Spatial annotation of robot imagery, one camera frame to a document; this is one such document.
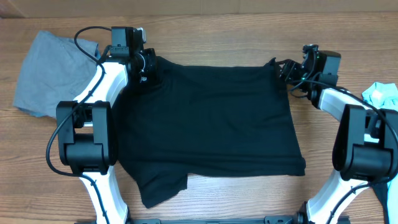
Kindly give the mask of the black polo shirt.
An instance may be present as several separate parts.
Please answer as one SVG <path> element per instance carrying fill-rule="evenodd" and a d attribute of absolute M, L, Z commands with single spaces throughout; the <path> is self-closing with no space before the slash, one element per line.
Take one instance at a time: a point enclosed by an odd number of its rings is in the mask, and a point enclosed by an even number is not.
<path fill-rule="evenodd" d="M 157 59 L 154 83 L 113 105 L 119 162 L 152 208 L 210 177 L 303 176 L 286 85 L 260 67 L 183 66 Z"/>

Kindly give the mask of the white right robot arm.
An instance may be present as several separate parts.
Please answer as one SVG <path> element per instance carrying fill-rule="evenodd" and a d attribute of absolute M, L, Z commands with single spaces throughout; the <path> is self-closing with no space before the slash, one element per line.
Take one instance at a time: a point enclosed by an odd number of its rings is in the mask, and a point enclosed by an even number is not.
<path fill-rule="evenodd" d="M 349 223 L 345 208 L 363 190 L 397 175 L 397 112 L 377 109 L 337 85 L 341 55 L 303 46 L 303 62 L 277 62 L 279 78 L 299 89 L 317 109 L 339 121 L 333 171 L 295 215 L 265 217 L 265 223 Z"/>

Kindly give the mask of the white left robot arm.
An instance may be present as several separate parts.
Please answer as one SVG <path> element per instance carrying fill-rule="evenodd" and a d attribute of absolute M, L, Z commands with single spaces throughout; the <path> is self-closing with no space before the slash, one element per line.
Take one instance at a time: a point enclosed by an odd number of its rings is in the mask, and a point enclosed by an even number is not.
<path fill-rule="evenodd" d="M 155 72 L 154 49 L 145 49 L 143 28 L 111 27 L 111 44 L 100 58 L 89 56 L 96 73 L 73 100 L 56 108 L 57 127 L 47 144 L 58 141 L 62 164 L 71 168 L 93 203 L 95 223 L 130 223 L 129 207 L 119 191 L 114 165 L 118 140 L 111 108 L 129 82 L 143 84 Z"/>

